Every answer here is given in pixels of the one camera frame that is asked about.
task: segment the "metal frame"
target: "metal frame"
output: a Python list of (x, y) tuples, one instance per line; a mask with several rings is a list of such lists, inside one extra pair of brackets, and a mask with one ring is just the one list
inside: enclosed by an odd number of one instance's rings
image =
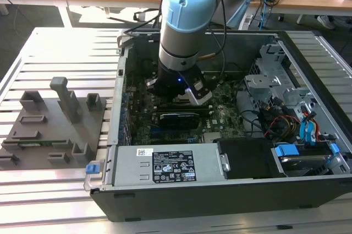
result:
[[(61, 28), (40, 28), (35, 29), (23, 50), (19, 54), (25, 64), (25, 71), (17, 74), (15, 83), (24, 83), (36, 80), (36, 84), (48, 80), (52, 72), (46, 72), (40, 63), (55, 66), (60, 62), (67, 62), (67, 68), (75, 63), (77, 59), (85, 59), (85, 63), (99, 65), (99, 60), (112, 62), (114, 56), (109, 52), (97, 50), (99, 43), (106, 48), (116, 46), (118, 30), (108, 29), (61, 29)], [(57, 46), (46, 47), (46, 42), (54, 42)], [(73, 53), (70, 56), (63, 56), (62, 49), (68, 49)], [(38, 64), (40, 72), (35, 72), (35, 65)], [(80, 80), (81, 82), (72, 87), (79, 89), (79, 85), (93, 83), (93, 79), (100, 81), (103, 78), (114, 79), (116, 72), (111, 74), (106, 70), (96, 73), (85, 68), (85, 71), (75, 72), (74, 70), (57, 72), (57, 74), (70, 75), (69, 79)], [(2, 82), (6, 92), (11, 93), (9, 97), (15, 100), (0, 100), (0, 129), (13, 122), (21, 109), (18, 103), (20, 91), (9, 90), (8, 85)], [(113, 96), (111, 91), (97, 89), (109, 97)], [(108, 106), (105, 120), (108, 121), (112, 106), (112, 99), (108, 99)], [(107, 134), (102, 133), (100, 149), (97, 159), (105, 159)], [(93, 200), (83, 192), (85, 172), (84, 169), (73, 169), (57, 172), (46, 170), (38, 174), (37, 171), (23, 171), (19, 173), (7, 172), (6, 176), (0, 176), (0, 227), (2, 234), (14, 234), (21, 232), (52, 234), (62, 233), (158, 233), (158, 234), (180, 234), (180, 233), (267, 233), (279, 231), (280, 233), (291, 233), (299, 231), (302, 234), (311, 233), (349, 233), (352, 226), (352, 194), (347, 194), (329, 202), (319, 208), (270, 211), (260, 213), (247, 213), (225, 216), (193, 217), (186, 219), (171, 219), (158, 221), (143, 221), (130, 223), (113, 223), (107, 220), (106, 215), (94, 203)], [(288, 225), (293, 230), (278, 230), (277, 225)]]

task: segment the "warning label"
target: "warning label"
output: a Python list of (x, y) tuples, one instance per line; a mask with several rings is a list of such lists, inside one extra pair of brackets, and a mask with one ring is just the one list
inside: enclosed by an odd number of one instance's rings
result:
[(153, 153), (153, 181), (155, 183), (197, 181), (192, 151)]

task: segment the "aluminum extrusion table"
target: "aluminum extrusion table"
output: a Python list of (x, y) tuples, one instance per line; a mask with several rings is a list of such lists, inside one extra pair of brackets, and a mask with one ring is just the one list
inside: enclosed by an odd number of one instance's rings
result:
[[(50, 79), (65, 76), (69, 79), (68, 88), (77, 97), (98, 92), (108, 99), (97, 154), (97, 159), (104, 159), (118, 63), (116, 37), (120, 33), (111, 29), (36, 28), (0, 85), (1, 141), (21, 110), (19, 99), (23, 91), (39, 89), (42, 97), (55, 97), (56, 93), (49, 88)], [(313, 68), (342, 64), (336, 62), (336, 53), (329, 50), (322, 38), (309, 32), (290, 32), (290, 36), (306, 51)], [(319, 46), (326, 51), (324, 55)], [(321, 70), (339, 72), (335, 76), (322, 76), (323, 81), (325, 78), (337, 82), (342, 78), (352, 80), (342, 73), (347, 73), (345, 69)], [(352, 102), (347, 100), (342, 99), (342, 105)], [(0, 233), (292, 233), (296, 230), (303, 234), (349, 233), (352, 226), (352, 194), (317, 209), (112, 223), (84, 191), (84, 177), (84, 169), (0, 172)], [(292, 226), (293, 230), (278, 230), (278, 225)]]

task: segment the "blue tab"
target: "blue tab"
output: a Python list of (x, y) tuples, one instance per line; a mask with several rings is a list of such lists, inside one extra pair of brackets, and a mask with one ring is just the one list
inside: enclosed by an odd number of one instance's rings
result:
[(304, 129), (306, 127), (306, 118), (304, 117), (301, 122), (301, 127), (299, 128), (299, 137), (300, 139), (304, 139)]
[(315, 145), (315, 143), (312, 141), (312, 131), (314, 129), (314, 125), (312, 122), (308, 123), (307, 127), (307, 132), (306, 132), (306, 142), (309, 142), (310, 145)]
[(330, 149), (333, 152), (333, 154), (337, 154), (340, 152), (339, 147), (336, 145), (336, 143), (330, 144)]
[(275, 151), (278, 157), (284, 156), (284, 153), (281, 151), (280, 146), (276, 147)]
[(294, 144), (282, 144), (275, 148), (278, 157), (282, 156), (298, 156), (299, 152)]
[(88, 164), (86, 166), (86, 174), (87, 175), (97, 175), (100, 173), (99, 164)]

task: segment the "motherboard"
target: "motherboard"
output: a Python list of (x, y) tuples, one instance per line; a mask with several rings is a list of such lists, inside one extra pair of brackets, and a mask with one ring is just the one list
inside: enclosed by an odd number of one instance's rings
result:
[(212, 99), (202, 106), (191, 105), (186, 95), (172, 101), (157, 97), (146, 90), (142, 77), (131, 77), (126, 83), (121, 145), (212, 143), (246, 134), (233, 101), (236, 80), (220, 82)]

